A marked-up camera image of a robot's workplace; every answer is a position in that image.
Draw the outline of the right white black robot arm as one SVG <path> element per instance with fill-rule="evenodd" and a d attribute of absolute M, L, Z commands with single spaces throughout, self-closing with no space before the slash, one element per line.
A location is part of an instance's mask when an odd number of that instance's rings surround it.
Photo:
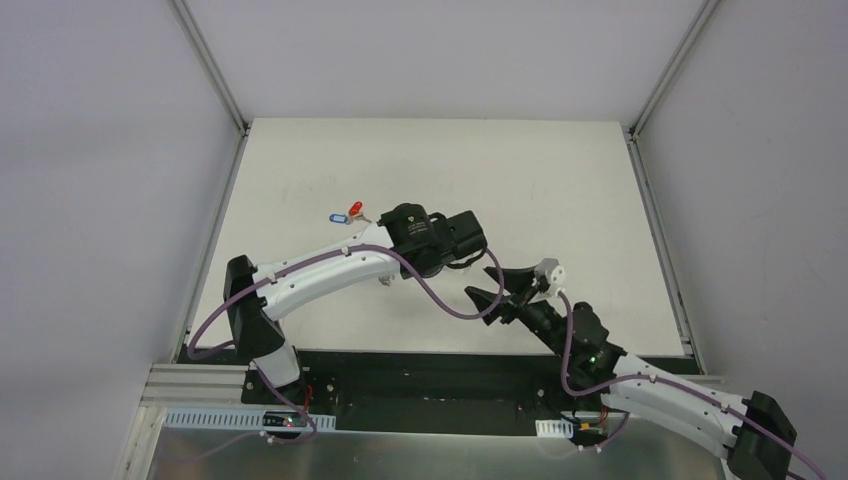
<path fill-rule="evenodd" d="M 583 410 L 604 406 L 634 414 L 698 444 L 726 462 L 739 479 L 787 479 L 797 431 L 771 396 L 741 396 L 657 367 L 612 343 L 594 308 L 571 303 L 562 273 L 539 268 L 486 274 L 501 293 L 464 292 L 486 324 L 520 322 L 562 361 L 561 384 Z"/>

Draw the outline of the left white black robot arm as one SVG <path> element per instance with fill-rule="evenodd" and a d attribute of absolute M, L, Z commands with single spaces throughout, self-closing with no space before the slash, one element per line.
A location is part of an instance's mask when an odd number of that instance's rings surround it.
<path fill-rule="evenodd" d="M 364 230 L 293 260 L 255 264 L 247 256 L 226 266 L 223 307 L 238 358 L 253 363 L 281 404 L 297 402 L 305 378 L 283 319 L 297 308 L 367 280 L 400 276 L 424 280 L 460 269 L 486 254 L 475 214 L 451 217 L 402 203 Z"/>

